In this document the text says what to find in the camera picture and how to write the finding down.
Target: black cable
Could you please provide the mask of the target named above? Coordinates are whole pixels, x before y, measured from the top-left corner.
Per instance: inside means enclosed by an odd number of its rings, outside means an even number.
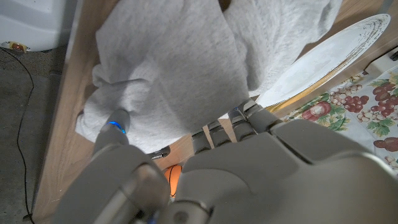
[[[28,107],[28,105],[29,105],[29,100],[30,100],[30,97],[32,96],[32,92],[33,92],[33,89],[35,88],[35,85],[34,85],[34,83],[33,83],[32,75],[30,74],[30,72],[28,71],[28,69],[26,68],[26,66],[25,66],[17,57],[15,57],[13,54],[11,54],[10,52],[8,52],[7,50],[4,50],[3,48],[0,48],[0,49],[3,50],[5,53],[9,54],[11,57],[13,57],[15,60],[17,60],[17,61],[20,63],[20,65],[22,65],[22,66],[24,67],[24,69],[26,70],[26,72],[27,72],[28,75],[29,75],[30,82],[32,83],[32,88],[30,89],[29,96],[27,97],[27,102],[26,102],[26,104],[25,104],[25,108],[24,108],[24,110],[22,111],[22,118],[21,118],[21,121],[19,122],[18,135],[17,135],[17,147],[18,147],[19,154],[20,154],[21,157],[22,157],[22,161],[24,162],[24,168],[25,168],[25,172],[24,172],[24,186],[25,186],[25,206],[26,206],[26,212],[27,212],[27,215],[29,216],[29,219],[30,219],[30,221],[32,222],[32,224],[35,224],[35,222],[33,222],[32,214],[30,213],[29,207],[28,207],[28,205],[27,205],[27,187],[26,187],[26,173],[27,173],[27,168],[26,168],[26,161],[25,161],[24,154],[22,153],[21,147],[19,146],[19,134],[21,133],[22,122],[24,121],[25,112],[26,112],[26,109],[27,109],[27,107]]]

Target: orange object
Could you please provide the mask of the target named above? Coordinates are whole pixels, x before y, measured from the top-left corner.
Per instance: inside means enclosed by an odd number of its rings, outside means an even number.
[[[167,168],[164,172],[164,176],[170,184],[170,197],[175,197],[175,191],[177,190],[178,180],[182,171],[182,166],[174,165]]]

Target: concrete floor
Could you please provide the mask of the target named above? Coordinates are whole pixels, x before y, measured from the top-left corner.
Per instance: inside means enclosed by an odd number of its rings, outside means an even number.
[[[32,74],[35,85],[19,138],[27,164],[29,209],[37,190],[65,52],[66,47],[60,47],[49,53],[28,52],[18,56]],[[24,165],[16,139],[30,88],[31,82],[23,67],[0,50],[0,223],[22,223],[27,215]]]

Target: green leaf print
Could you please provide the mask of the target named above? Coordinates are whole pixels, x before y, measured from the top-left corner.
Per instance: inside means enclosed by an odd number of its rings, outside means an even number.
[[[335,115],[335,114],[343,114],[346,112],[346,110],[340,106],[331,104],[331,110],[330,110],[330,115]]]
[[[349,123],[349,119],[348,118],[344,118],[343,119],[343,124],[341,124],[341,126],[338,129],[336,129],[336,131],[345,131],[345,130],[347,130],[345,124],[348,124],[348,123]]]
[[[329,117],[329,123],[331,124],[331,123],[334,123],[334,122],[335,122],[335,117],[330,116]]]
[[[386,119],[384,119],[382,121],[379,121],[379,124],[383,125],[383,126],[393,126],[395,124],[395,122],[393,122],[391,120],[391,118],[386,118]]]
[[[379,87],[379,86],[383,86],[386,83],[388,83],[388,79],[379,79],[379,80],[376,80],[376,81],[370,83],[369,85],[371,85],[373,87]]]
[[[376,122],[374,122],[374,121],[371,121],[371,122],[369,122],[369,124],[368,124],[368,129],[375,129],[375,128],[377,128],[379,126],[379,124],[378,123],[376,123]]]
[[[396,88],[391,94],[398,96],[398,88]]]
[[[390,82],[392,84],[398,85],[398,73],[393,73],[393,72],[389,73],[390,73]]]
[[[328,117],[329,117],[329,115],[327,115],[327,114],[319,117],[317,120],[317,123],[322,126],[328,127],[330,125],[330,123],[328,122]]]
[[[329,102],[329,93],[324,93],[320,96],[315,97],[313,100],[309,101],[305,105],[301,106],[299,109],[297,109],[298,113],[303,113],[304,111],[310,109],[311,106],[321,102],[321,101],[327,101]]]
[[[338,119],[334,123],[330,123],[329,129],[334,131],[345,131],[347,130],[345,124],[349,123],[348,118]]]
[[[321,101],[329,102],[329,93],[324,93],[324,94],[320,95],[319,102],[321,102]]]
[[[374,134],[381,137],[381,136],[388,135],[388,133],[390,133],[389,126],[392,126],[394,124],[395,124],[395,122],[393,122],[390,118],[387,118],[387,119],[384,119],[377,123],[374,121],[371,121],[371,122],[369,122],[367,128],[373,130]]]
[[[388,133],[390,133],[390,129],[388,127],[385,127],[385,126],[380,126],[379,128],[376,128],[373,131],[373,133],[377,134],[377,136],[381,137],[381,136],[388,135]]]

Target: floral tablecloth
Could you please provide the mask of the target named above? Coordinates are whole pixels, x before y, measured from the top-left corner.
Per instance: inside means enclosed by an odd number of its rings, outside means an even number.
[[[307,119],[364,146],[398,174],[398,68],[374,79],[352,76],[316,97],[284,121]]]

